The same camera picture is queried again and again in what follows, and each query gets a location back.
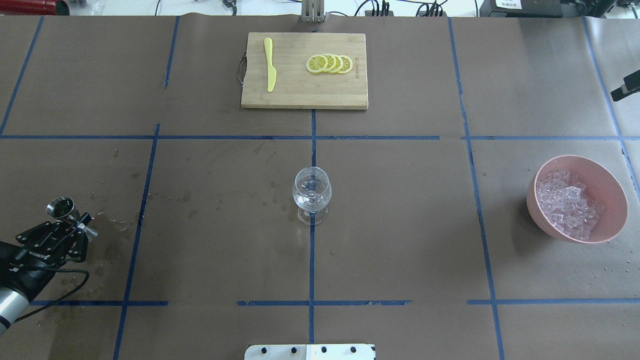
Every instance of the glass base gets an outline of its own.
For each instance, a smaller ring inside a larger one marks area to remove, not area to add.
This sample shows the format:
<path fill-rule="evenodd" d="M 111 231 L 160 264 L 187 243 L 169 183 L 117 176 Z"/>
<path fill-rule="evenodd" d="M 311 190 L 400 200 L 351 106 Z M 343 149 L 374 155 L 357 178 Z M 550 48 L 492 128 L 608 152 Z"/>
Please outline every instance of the glass base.
<path fill-rule="evenodd" d="M 320 224 L 324 220 L 324 218 L 327 217 L 328 214 L 329 214 L 328 208 L 324 208 L 320 211 L 316 211 L 315 213 L 311 213 L 309 211 L 305 211 L 305 210 L 302 210 L 301 208 L 298 208 L 298 219 L 300 219 L 300 221 L 302 221 L 303 223 L 309 226 L 311 226 L 312 223 L 314 225 Z"/>

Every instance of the blue tape line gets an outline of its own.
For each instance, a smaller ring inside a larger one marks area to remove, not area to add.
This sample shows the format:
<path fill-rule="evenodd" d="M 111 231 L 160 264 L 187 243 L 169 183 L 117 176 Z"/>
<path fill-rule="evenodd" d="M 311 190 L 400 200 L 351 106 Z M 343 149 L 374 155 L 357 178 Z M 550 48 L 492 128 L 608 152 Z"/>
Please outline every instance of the blue tape line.
<path fill-rule="evenodd" d="M 471 138 L 469 133 L 469 126 L 467 120 L 467 111 L 465 109 L 464 102 L 462 101 L 462 81 L 460 79 L 460 68 L 458 66 L 458 53 L 456 51 L 456 40 L 453 35 L 453 23 L 451 18 L 447 18 L 449 22 L 449 36 L 451 38 L 451 52 L 453 53 L 453 63 L 456 70 L 456 82 L 458 85 L 458 97 L 460 99 L 460 111 L 462 112 L 462 118 L 464 120 L 465 127 L 465 139 L 467 143 L 467 153 L 469 157 L 469 167 L 471 170 L 471 179 L 474 185 L 474 196 L 476 198 L 476 208 L 478 213 L 478 221 L 480 222 L 480 233 L 482 236 L 482 245 L 484 250 L 484 267 L 486 268 L 486 276 L 489 284 L 489 293 L 492 300 L 493 311 L 493 326 L 495 328 L 495 338 L 498 344 L 498 355 L 500 360 L 504 360 L 504 347 L 502 346 L 502 332 L 500 331 L 500 320 L 498 317 L 498 306 L 495 301 L 495 289 L 493 287 L 493 275 L 491 271 L 491 260 L 489 258 L 489 246 L 486 242 L 486 232 L 484 230 L 484 218 L 482 212 L 482 204 L 480 201 L 480 191 L 478 189 L 478 182 L 476 177 L 476 164 L 474 163 L 473 148 L 471 148 Z"/>
<path fill-rule="evenodd" d="M 254 300 L 238 301 L 238 306 L 309 306 L 308 300 Z M 405 306 L 411 300 L 314 300 L 314 306 Z"/>
<path fill-rule="evenodd" d="M 151 140 L 152 135 L 0 135 L 2 139 L 21 140 Z"/>
<path fill-rule="evenodd" d="M 53 300 L 35 300 L 29 305 L 45 306 L 52 303 Z M 112 300 L 66 300 L 56 304 L 57 306 L 123 306 L 124 301 Z M 168 301 L 129 301 L 127 306 L 169 306 Z"/>
<path fill-rule="evenodd" d="M 287 135 L 160 135 L 162 140 L 310 140 L 311 136 Z"/>
<path fill-rule="evenodd" d="M 491 300 L 467 300 L 467 305 L 491 305 Z M 640 304 L 634 299 L 501 299 L 498 305 Z"/>
<path fill-rule="evenodd" d="M 15 100 L 15 96 L 18 94 L 18 89 L 20 88 L 20 83 L 22 82 L 24 71 L 27 69 L 27 64 L 29 63 L 29 59 L 31 57 L 31 53 L 33 52 L 33 48 L 36 46 L 36 40 L 38 40 L 38 34 L 40 34 L 40 28 L 42 27 L 43 21 L 44 21 L 44 16 L 41 16 L 40 21 L 38 21 L 38 27 L 36 28 L 36 32 L 33 34 L 33 38 L 31 39 L 31 45 L 29 46 L 29 51 L 27 52 L 27 56 L 24 58 L 24 63 L 22 63 L 22 68 L 20 69 L 18 80 L 15 82 L 15 87 L 13 88 L 11 99 L 9 99 L 9 105 L 6 107 L 6 112 L 4 113 L 4 119 L 2 120 L 2 125 L 0 125 L 0 135 L 4 133 L 4 127 L 6 126 L 7 120 L 9 120 L 9 114 L 11 113 L 11 108 L 13 107 L 13 101 Z"/>
<path fill-rule="evenodd" d="M 308 300 L 239 301 L 238 306 L 309 306 Z"/>
<path fill-rule="evenodd" d="M 314 343 L 314 313 L 316 302 L 316 219 L 311 218 L 309 229 L 309 343 Z"/>
<path fill-rule="evenodd" d="M 147 208 L 147 194 L 149 193 L 149 184 L 151 183 L 151 173 L 154 169 L 154 161 L 156 159 L 156 147 L 158 143 L 158 133 L 160 132 L 160 124 L 156 125 L 156 132 L 154 133 L 154 142 L 151 145 L 151 155 L 149 156 L 149 165 L 147 168 L 147 179 L 145 180 L 145 189 L 142 193 L 142 201 L 140 203 L 140 213 L 138 215 L 138 226 L 136 228 L 136 237 L 133 243 L 133 250 L 131 252 L 131 261 L 129 262 L 129 275 L 127 276 L 127 286 L 124 290 L 124 304 L 122 306 L 122 312 L 120 313 L 120 325 L 118 326 L 118 337 L 116 338 L 116 345 L 113 351 L 113 360 L 117 360 L 120 354 L 120 343 L 122 342 L 122 333 L 124 331 L 124 323 L 127 318 L 127 303 L 129 301 L 129 295 L 131 294 L 131 282 L 133 280 L 133 270 L 136 267 L 136 258 L 138 256 L 138 244 L 140 243 L 140 233 L 142 232 L 142 221 L 145 217 L 145 209 Z"/>
<path fill-rule="evenodd" d="M 180 16 L 175 17 L 175 25 L 173 25 L 173 38 L 171 39 L 171 50 L 169 50 L 169 61 L 166 63 L 166 73 L 164 73 L 164 82 L 162 87 L 169 85 L 169 73 L 171 73 L 171 62 L 173 61 L 173 50 L 175 49 L 175 38 L 178 36 L 178 25 L 180 24 Z"/>
<path fill-rule="evenodd" d="M 311 110 L 311 166 L 316 165 L 316 111 Z"/>
<path fill-rule="evenodd" d="M 116 338 L 116 345 L 113 349 L 113 360 L 118 360 L 120 355 L 120 345 L 122 344 L 122 333 L 124 332 L 124 323 L 127 318 L 127 307 L 123 306 L 120 310 L 120 323 L 118 325 L 118 337 Z"/>
<path fill-rule="evenodd" d="M 316 300 L 317 306 L 405 306 L 411 300 Z"/>
<path fill-rule="evenodd" d="M 625 141 L 622 137 L 622 132 L 620 131 L 620 126 L 618 125 L 618 118 L 616 118 L 616 114 L 613 111 L 613 105 L 611 104 L 611 99 L 609 98 L 609 93 L 607 88 L 604 85 L 604 80 L 602 79 L 602 73 L 600 72 L 600 67 L 598 66 L 598 62 L 596 61 L 596 55 L 593 52 L 593 46 L 591 45 L 591 35 L 589 34 L 589 28 L 587 27 L 587 20 L 585 17 L 582 17 L 582 26 L 584 27 L 584 34 L 587 37 L 587 48 L 589 49 L 589 55 L 591 57 L 591 61 L 593 62 L 593 66 L 596 70 L 596 74 L 598 75 L 598 81 L 600 82 L 600 88 L 602 89 L 602 94 L 604 95 L 604 99 L 607 103 L 607 108 L 609 109 L 609 114 L 611 115 L 611 120 L 613 121 L 613 127 L 616 129 L 616 134 L 618 135 L 618 140 L 620 141 L 620 147 L 622 148 L 622 152 L 624 152 L 625 161 L 627 162 L 627 168 L 629 170 L 629 174 L 631 175 L 631 181 L 634 184 L 634 188 L 636 191 L 636 197 L 640 200 L 640 187 L 638 187 L 636 173 L 634 172 L 634 168 L 631 165 L 631 159 L 629 159 L 629 152 L 627 151 L 627 146 L 625 145 Z"/>
<path fill-rule="evenodd" d="M 317 140 L 440 140 L 439 136 L 434 135 L 398 135 L 398 136 L 378 136 L 378 135 L 336 135 L 336 136 L 317 136 Z"/>
<path fill-rule="evenodd" d="M 619 140 L 617 136 L 470 136 L 469 138 L 471 140 Z"/>

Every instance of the wine glass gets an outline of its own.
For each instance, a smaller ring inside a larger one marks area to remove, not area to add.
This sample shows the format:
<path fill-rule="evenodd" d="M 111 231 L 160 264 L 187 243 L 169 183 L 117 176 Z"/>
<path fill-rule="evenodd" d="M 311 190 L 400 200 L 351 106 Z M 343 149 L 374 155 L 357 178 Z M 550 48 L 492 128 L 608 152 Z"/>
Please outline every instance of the wine glass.
<path fill-rule="evenodd" d="M 298 219 L 307 225 L 319 224 L 328 213 L 331 200 L 329 176 L 319 167 L 306 167 L 298 172 L 293 184 L 293 199 L 298 205 Z"/>

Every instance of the lemon slice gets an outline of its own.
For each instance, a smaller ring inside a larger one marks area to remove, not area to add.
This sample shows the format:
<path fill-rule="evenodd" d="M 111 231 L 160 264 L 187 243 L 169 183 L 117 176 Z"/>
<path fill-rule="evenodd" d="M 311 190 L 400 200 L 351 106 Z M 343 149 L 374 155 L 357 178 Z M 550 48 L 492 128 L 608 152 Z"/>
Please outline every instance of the lemon slice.
<path fill-rule="evenodd" d="M 342 67 L 338 70 L 338 74 L 346 74 L 353 68 L 353 61 L 351 58 L 346 55 L 340 55 L 340 60 L 342 62 Z"/>
<path fill-rule="evenodd" d="M 342 60 L 342 55 L 333 55 L 333 57 L 335 58 L 335 66 L 328 72 L 335 74 L 342 69 L 342 66 L 344 66 L 344 60 Z"/>
<path fill-rule="evenodd" d="M 307 70 L 313 74 L 324 71 L 329 66 L 329 60 L 325 55 L 313 55 L 307 60 Z"/>
<path fill-rule="evenodd" d="M 337 64 L 336 61 L 336 55 L 334 54 L 323 54 L 323 56 L 327 59 L 328 61 L 328 65 L 327 67 L 323 70 L 323 72 L 329 72 L 331 70 L 333 70 Z"/>

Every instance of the yellow knife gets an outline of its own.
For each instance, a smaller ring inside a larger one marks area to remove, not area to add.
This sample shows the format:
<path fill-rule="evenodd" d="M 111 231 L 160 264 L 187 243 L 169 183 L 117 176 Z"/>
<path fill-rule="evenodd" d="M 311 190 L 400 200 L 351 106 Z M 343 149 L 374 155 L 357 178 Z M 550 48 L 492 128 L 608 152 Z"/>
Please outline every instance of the yellow knife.
<path fill-rule="evenodd" d="M 273 57 L 273 40 L 271 38 L 264 38 L 264 53 L 267 55 L 267 91 L 272 92 L 273 87 L 276 85 L 278 72 L 271 61 Z"/>

